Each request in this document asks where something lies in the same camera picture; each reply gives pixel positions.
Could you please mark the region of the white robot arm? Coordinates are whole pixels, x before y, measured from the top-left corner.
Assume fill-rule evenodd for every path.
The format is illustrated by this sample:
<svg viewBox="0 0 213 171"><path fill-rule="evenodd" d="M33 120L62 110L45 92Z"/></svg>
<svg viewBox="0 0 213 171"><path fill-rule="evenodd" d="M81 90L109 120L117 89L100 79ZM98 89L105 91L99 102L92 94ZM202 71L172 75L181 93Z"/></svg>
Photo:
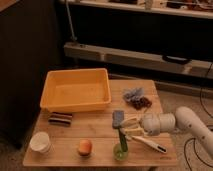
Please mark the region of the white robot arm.
<svg viewBox="0 0 213 171"><path fill-rule="evenodd" d="M121 129L126 134L129 134L133 126L149 136L173 133L176 130L187 131L199 141L213 159L213 132L192 109L186 106L178 107L174 113L150 113L142 117L125 119L120 123Z"/></svg>

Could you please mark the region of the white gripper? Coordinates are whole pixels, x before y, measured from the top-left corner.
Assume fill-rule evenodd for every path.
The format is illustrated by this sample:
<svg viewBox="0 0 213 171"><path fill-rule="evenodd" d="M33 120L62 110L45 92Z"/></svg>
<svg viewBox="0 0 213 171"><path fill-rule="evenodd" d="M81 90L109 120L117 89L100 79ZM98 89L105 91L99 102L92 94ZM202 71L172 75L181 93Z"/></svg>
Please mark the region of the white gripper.
<svg viewBox="0 0 213 171"><path fill-rule="evenodd" d="M136 126L139 124L137 117L131 117L123 120L120 123L121 127ZM160 133L170 133L175 129L176 119L171 113L168 114L145 114L140 119L140 125L147 135L157 136ZM138 128L125 128L124 133L128 136L142 136L143 129Z"/></svg>

